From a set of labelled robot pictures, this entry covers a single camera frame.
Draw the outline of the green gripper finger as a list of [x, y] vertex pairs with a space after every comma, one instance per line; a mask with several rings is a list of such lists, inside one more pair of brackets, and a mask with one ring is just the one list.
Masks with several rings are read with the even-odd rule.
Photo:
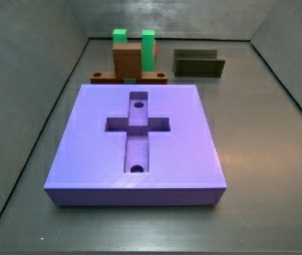
[[116, 43], [126, 43], [128, 39], [128, 30], [126, 29], [116, 29], [113, 32], [114, 42]]
[[144, 30], [144, 71], [154, 71], [154, 30]]

